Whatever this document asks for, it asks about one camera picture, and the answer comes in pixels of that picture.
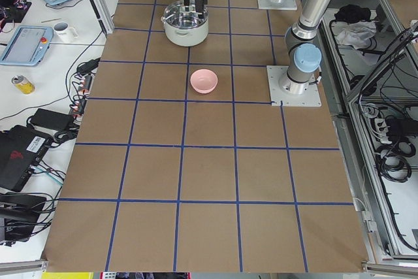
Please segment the white electric cooking pot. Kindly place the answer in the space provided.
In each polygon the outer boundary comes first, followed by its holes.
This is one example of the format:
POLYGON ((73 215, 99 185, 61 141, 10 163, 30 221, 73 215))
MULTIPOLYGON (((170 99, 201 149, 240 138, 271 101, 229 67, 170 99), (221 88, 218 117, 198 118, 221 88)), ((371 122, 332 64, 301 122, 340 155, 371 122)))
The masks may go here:
POLYGON ((208 11, 204 8, 200 16, 195 0, 189 6, 184 0, 171 3, 161 17, 167 38, 178 46, 195 46, 203 42, 208 35, 208 11))

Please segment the pink bowl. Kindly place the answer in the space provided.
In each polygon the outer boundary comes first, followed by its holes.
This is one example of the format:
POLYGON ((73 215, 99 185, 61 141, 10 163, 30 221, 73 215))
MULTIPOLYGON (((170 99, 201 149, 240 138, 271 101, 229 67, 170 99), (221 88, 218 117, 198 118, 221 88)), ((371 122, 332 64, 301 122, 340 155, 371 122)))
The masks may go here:
POLYGON ((210 69, 196 70, 190 76, 191 87, 201 94, 207 94, 212 92, 218 83, 217 74, 210 69))

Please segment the white mug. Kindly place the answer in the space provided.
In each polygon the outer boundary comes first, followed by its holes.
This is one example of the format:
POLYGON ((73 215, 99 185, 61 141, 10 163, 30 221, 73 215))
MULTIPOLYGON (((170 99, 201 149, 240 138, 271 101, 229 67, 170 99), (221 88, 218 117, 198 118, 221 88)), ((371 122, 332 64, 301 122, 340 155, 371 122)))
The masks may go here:
POLYGON ((56 35, 64 43, 72 43, 78 38, 78 32, 74 27, 71 27, 67 22, 59 22, 53 26, 56 35))

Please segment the power strip with plugs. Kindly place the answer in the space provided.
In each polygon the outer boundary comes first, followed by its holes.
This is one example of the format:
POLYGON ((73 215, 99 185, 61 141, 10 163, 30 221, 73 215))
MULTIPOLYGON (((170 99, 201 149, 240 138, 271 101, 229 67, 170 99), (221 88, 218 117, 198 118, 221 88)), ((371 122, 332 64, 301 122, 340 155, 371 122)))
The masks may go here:
POLYGON ((90 95, 91 86, 93 83, 93 74, 76 74, 75 81, 71 82, 75 88, 76 93, 72 96, 72 104, 70 105, 69 114, 75 118, 82 117, 84 109, 90 95))

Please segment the black and white cloth pile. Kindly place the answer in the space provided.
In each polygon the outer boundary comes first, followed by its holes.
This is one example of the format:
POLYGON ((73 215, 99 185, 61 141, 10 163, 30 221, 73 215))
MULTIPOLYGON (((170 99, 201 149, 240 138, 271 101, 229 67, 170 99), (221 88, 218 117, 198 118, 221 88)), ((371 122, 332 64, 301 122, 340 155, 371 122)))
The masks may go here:
POLYGON ((336 36, 336 43, 352 46, 356 50, 369 48, 377 33, 376 23, 371 20, 371 10, 358 5, 346 5, 334 15, 337 22, 345 22, 336 36))

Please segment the blue teach pendant near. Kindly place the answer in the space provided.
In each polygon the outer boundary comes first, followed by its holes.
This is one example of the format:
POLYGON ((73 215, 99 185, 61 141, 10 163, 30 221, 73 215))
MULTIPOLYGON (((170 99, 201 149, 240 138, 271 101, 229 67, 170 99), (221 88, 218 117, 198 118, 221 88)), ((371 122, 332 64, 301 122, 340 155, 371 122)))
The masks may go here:
POLYGON ((54 37, 51 27, 21 25, 1 54, 2 65, 36 66, 54 37))

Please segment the black power adapter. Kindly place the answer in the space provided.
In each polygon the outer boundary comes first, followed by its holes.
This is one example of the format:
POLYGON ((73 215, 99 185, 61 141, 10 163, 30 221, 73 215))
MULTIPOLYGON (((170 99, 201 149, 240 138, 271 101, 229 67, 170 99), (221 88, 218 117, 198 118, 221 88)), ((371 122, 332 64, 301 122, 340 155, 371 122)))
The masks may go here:
POLYGON ((28 118, 27 126, 66 131, 74 126, 74 117, 69 114, 38 108, 34 115, 28 118))

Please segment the yellow drink can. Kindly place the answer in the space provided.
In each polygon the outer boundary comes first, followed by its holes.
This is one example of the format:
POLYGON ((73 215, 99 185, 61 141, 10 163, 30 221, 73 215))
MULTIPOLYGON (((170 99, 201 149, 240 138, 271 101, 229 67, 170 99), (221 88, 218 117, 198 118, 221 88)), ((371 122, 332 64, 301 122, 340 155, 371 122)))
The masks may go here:
POLYGON ((23 75, 13 76, 11 82, 18 90, 20 90, 25 95, 28 95, 35 91, 35 86, 23 75))

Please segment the black device bottom left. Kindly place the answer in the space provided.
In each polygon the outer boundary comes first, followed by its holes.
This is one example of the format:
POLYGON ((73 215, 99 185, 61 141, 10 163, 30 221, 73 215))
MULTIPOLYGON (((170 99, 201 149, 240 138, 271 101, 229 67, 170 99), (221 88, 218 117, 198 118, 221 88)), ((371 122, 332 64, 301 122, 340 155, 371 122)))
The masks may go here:
POLYGON ((27 242, 45 202, 46 198, 38 195, 1 194, 1 245, 27 242))

